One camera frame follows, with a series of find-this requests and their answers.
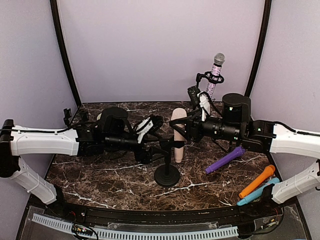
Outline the pink toy microphone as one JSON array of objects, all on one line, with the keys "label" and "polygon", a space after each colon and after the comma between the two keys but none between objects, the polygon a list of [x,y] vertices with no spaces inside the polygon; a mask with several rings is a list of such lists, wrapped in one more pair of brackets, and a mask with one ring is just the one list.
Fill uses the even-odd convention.
[{"label": "pink toy microphone", "polygon": [[[176,108],[173,110],[171,120],[181,119],[187,117],[187,112],[183,108]],[[174,130],[175,141],[185,141],[185,138],[176,130]],[[184,158],[184,147],[174,148],[174,159],[176,163],[181,163]]]}]

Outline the black round-base pink mic stand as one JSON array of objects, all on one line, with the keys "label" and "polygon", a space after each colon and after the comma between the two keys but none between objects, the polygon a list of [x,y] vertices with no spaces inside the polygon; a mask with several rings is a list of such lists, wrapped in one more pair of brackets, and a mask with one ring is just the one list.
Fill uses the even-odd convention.
[{"label": "black round-base pink mic stand", "polygon": [[154,180],[159,186],[170,188],[179,182],[180,171],[171,164],[172,148],[180,149],[184,145],[185,142],[183,140],[175,140],[173,136],[159,141],[160,149],[157,149],[155,153],[164,157],[164,164],[154,171]]}]

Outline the purple toy microphone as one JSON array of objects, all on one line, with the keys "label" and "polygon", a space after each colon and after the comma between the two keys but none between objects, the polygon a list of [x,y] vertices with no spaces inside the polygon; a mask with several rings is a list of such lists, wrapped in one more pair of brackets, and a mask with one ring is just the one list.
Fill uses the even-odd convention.
[{"label": "purple toy microphone", "polygon": [[236,147],[233,151],[231,151],[230,153],[225,155],[223,158],[221,158],[220,160],[218,160],[215,163],[208,166],[205,169],[205,173],[210,174],[210,173],[216,171],[217,169],[228,164],[230,161],[232,161],[238,157],[242,157],[245,154],[245,152],[246,152],[246,150],[243,147],[241,147],[241,146]]}]

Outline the black round-base orange mic stand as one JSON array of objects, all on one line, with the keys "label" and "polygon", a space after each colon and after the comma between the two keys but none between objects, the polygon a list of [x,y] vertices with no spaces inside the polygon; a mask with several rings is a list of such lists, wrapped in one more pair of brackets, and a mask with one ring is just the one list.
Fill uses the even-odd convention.
[{"label": "black round-base orange mic stand", "polygon": [[63,114],[64,114],[64,117],[63,117],[64,124],[68,126],[70,124],[70,118],[72,117],[71,109],[65,108],[63,110]]}]

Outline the orange toy microphone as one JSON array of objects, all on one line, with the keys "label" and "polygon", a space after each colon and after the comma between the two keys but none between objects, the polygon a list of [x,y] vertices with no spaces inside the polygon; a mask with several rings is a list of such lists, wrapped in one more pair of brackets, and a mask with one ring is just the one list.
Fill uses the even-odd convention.
[{"label": "orange toy microphone", "polygon": [[243,199],[250,193],[252,193],[261,183],[263,183],[267,178],[272,176],[275,172],[276,168],[274,165],[270,164],[265,167],[263,172],[256,177],[246,188],[244,188],[238,196]]}]

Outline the blue toy microphone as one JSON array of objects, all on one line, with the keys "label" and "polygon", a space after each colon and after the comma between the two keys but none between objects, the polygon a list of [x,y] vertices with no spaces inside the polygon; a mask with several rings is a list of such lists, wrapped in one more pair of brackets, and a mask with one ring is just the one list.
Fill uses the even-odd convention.
[{"label": "blue toy microphone", "polygon": [[251,203],[252,201],[254,201],[254,200],[258,199],[259,197],[261,197],[265,187],[267,187],[267,186],[269,186],[271,184],[277,184],[279,182],[280,182],[279,178],[277,178],[277,177],[272,178],[266,184],[264,184],[262,187],[258,188],[257,190],[253,191],[252,193],[250,193],[249,195],[247,195],[246,197],[244,197],[243,199],[238,201],[236,203],[236,205],[237,206],[243,206],[243,205]]}]

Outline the black round-base blue mic stand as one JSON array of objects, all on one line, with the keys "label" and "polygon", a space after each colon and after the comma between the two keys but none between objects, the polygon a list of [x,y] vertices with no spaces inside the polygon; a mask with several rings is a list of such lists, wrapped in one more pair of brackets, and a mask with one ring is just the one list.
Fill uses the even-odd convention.
[{"label": "black round-base blue mic stand", "polygon": [[81,123],[88,123],[90,121],[89,113],[87,110],[81,110],[79,112],[79,116]]}]

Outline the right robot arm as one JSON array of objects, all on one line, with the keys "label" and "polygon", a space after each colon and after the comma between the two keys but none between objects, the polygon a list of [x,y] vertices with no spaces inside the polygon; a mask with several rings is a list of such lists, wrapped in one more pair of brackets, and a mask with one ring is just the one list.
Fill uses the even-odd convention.
[{"label": "right robot arm", "polygon": [[251,100],[239,93],[222,97],[221,117],[208,116],[205,110],[171,120],[169,125],[186,140],[199,142],[203,137],[240,144],[256,153],[286,153],[315,158],[305,170],[263,190],[263,200],[255,205],[255,213],[266,217],[275,203],[320,188],[320,134],[293,129],[279,121],[252,120]]}]

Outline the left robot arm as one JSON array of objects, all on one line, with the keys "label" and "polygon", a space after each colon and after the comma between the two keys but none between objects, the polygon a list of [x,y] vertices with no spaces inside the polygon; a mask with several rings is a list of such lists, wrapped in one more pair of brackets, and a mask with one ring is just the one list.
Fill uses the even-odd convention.
[{"label": "left robot arm", "polygon": [[62,190],[39,176],[22,159],[28,154],[60,154],[89,157],[105,152],[133,152],[137,162],[149,164],[157,148],[146,144],[160,140],[157,130],[163,117],[151,114],[132,126],[128,112],[120,107],[104,109],[95,122],[85,112],[79,123],[65,129],[27,128],[5,120],[0,130],[0,176],[9,178],[35,195],[60,218],[67,218],[70,206]]}]

